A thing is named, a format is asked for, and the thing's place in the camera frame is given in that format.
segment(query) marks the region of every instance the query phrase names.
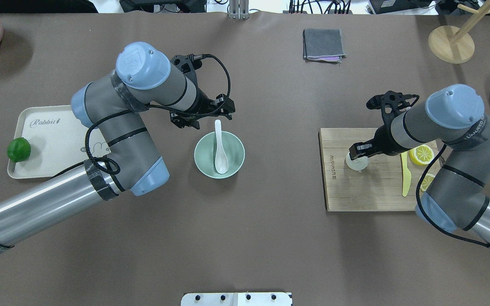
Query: white spoon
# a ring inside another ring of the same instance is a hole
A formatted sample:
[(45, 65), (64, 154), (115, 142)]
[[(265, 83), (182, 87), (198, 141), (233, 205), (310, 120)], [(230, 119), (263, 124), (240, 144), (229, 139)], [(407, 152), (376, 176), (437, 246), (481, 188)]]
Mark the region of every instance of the white spoon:
[(222, 127), (220, 126), (220, 120), (214, 121), (214, 134), (216, 146), (214, 149), (214, 170), (218, 174), (225, 174), (228, 172), (228, 158), (222, 147)]

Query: yellow knife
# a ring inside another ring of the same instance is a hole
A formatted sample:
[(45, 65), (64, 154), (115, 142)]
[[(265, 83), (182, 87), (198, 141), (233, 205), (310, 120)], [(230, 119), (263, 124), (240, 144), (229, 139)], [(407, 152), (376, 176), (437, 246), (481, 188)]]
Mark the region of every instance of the yellow knife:
[(408, 169), (407, 152), (400, 153), (400, 159), (402, 160), (402, 196), (407, 196), (412, 182), (412, 172)]

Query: folded towel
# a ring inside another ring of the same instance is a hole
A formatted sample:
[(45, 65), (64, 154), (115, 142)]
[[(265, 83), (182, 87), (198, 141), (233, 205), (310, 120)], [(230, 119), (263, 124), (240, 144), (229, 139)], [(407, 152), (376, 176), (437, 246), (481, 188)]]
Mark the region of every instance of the folded towel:
[(304, 60), (341, 62), (345, 58), (340, 29), (305, 29)]

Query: lime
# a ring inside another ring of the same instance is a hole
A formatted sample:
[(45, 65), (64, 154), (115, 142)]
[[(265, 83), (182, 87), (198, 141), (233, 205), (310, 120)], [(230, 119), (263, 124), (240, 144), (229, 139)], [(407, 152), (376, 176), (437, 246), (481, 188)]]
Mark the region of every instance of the lime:
[(419, 190), (422, 192), (425, 192), (435, 177), (436, 176), (434, 174), (427, 173), (426, 176), (424, 177), (424, 180), (422, 180), (422, 182), (421, 182), (421, 186), (420, 186)]
[(7, 156), (12, 162), (18, 163), (28, 159), (31, 154), (31, 145), (23, 138), (16, 138), (7, 147)]
[(410, 150), (410, 159), (414, 164), (428, 165), (434, 159), (434, 151), (423, 144)]

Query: lemon half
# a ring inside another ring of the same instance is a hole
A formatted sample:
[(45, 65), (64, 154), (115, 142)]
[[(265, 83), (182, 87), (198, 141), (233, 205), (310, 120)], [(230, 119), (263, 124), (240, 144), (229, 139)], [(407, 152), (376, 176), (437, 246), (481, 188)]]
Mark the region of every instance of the lemon half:
[(421, 186), (420, 186), (419, 190), (422, 192), (425, 192), (435, 177), (436, 176), (434, 174), (427, 173), (426, 176), (424, 177), (424, 180), (422, 180), (422, 182), (421, 182)]
[(414, 164), (428, 165), (434, 159), (434, 151), (428, 145), (420, 145), (411, 149), (410, 159)]

